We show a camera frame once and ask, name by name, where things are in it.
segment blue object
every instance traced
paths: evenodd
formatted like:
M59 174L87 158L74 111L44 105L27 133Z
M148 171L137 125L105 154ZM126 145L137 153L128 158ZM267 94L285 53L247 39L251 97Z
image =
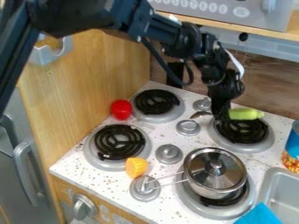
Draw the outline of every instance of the blue object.
M286 150L294 159L299 160L299 120L293 122L292 130L289 133Z
M260 203L249 213L235 221L234 224L282 224L282 222L264 203Z

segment pot handle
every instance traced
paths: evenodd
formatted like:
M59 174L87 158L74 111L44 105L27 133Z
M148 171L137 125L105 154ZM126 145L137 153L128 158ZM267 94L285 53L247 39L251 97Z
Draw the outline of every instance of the pot handle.
M176 185L176 184L179 184L179 183L183 183L183 182L189 181L189 179L186 178L186 179L182 179L182 180L179 180L179 181L176 181L176 182L171 182L169 184L165 184L165 185L160 185L160 186L157 186L157 187L148 188L148 184L151 183L151 182L155 182L155 181L158 181L160 179L167 179L167 178L170 178L170 177L173 177L173 176L177 176L177 175L183 174L183 173L184 173L184 171L180 171L180 172L177 172L177 173L174 173L174 174L171 174L171 175L168 175L168 176L164 176L164 177L161 177L161 178L155 178L153 180L150 180L150 181L144 183L144 186L148 190L156 190L158 188L162 188L162 187L165 187L165 186L173 186L173 185Z

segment burner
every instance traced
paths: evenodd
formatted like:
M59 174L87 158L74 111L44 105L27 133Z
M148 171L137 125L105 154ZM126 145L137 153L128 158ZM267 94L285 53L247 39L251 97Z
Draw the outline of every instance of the burner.
M216 122L216 129L234 144L257 144L268 134L262 120Z
M185 179L183 173L176 177L176 182ZM253 205L255 198L254 182L247 177L246 184L230 199L207 199L195 193L188 182L176 184L178 197L195 214L199 214L208 219L227 221L240 217L246 213Z
M145 144L143 134L127 125L110 125L94 137L100 160L119 160L138 154Z
M247 183L246 183L234 195L230 195L229 198L225 198L225 199L208 199L208 198L199 196L199 200L206 207L209 207L209 206L227 207L227 206L231 206L231 205L237 204L242 199L242 197L246 194L247 188L248 188L248 186L247 186Z
M147 158L149 136L136 126L122 124L100 127L83 143L84 157L94 167L107 172L125 170L126 158Z
M260 153L274 144L275 134L264 120L215 122L208 126L210 138L236 153Z
M145 90L131 99L133 116L147 123L168 123L184 113L183 100L170 91Z
M136 107L145 115L161 115L169 112L179 99L171 92L151 89L140 93L134 100Z

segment black coil burner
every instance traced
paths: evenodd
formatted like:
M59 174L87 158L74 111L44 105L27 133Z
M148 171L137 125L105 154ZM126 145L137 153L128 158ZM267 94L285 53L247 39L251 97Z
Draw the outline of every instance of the black coil burner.
M233 144L257 144L268 134L262 120L216 122L217 131Z
M109 125L94 136L100 160L120 160L139 154L145 145L143 134L128 125Z
M136 107L145 115L161 115L169 112L179 99L171 92L151 89L140 93L134 100Z
M245 193L247 192L247 188L248 188L248 186L247 186L247 183L246 183L246 184L244 184L244 186L241 189L239 189L239 191L237 191L236 193L231 195L229 198L225 198L225 199L208 199L208 198L199 196L199 200L206 207L209 207L209 206L228 207L228 206L237 204L243 198Z

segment orange toy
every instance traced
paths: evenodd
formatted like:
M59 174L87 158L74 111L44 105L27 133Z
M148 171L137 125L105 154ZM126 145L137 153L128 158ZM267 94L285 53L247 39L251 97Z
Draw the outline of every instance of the orange toy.
M140 157L130 157L126 162L126 173L132 178L138 178L148 170L148 161Z

